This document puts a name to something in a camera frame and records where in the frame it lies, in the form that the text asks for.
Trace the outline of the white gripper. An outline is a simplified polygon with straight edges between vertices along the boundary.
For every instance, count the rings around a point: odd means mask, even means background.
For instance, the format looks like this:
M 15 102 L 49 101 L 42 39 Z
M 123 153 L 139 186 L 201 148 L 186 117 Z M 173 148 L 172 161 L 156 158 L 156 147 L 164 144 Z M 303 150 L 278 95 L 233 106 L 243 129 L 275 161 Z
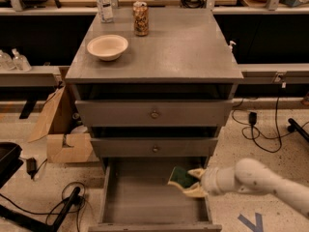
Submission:
M 203 198 L 208 194 L 223 195 L 227 192 L 236 192 L 239 188 L 234 167 L 211 167 L 206 170 L 204 168 L 195 168 L 188 170 L 187 173 L 201 179 L 201 185 L 195 183 L 183 191 L 188 197 Z

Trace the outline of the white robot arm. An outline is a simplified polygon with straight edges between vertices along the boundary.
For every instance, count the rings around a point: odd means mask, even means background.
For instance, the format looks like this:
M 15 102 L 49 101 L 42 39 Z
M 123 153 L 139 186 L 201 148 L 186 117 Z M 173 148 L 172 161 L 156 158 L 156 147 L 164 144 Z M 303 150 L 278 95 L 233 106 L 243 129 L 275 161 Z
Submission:
M 239 194 L 271 194 L 309 218 L 309 188 L 276 174 L 255 159 L 241 159 L 227 168 L 197 168 L 188 174 L 198 182 L 183 193 L 189 197 Z

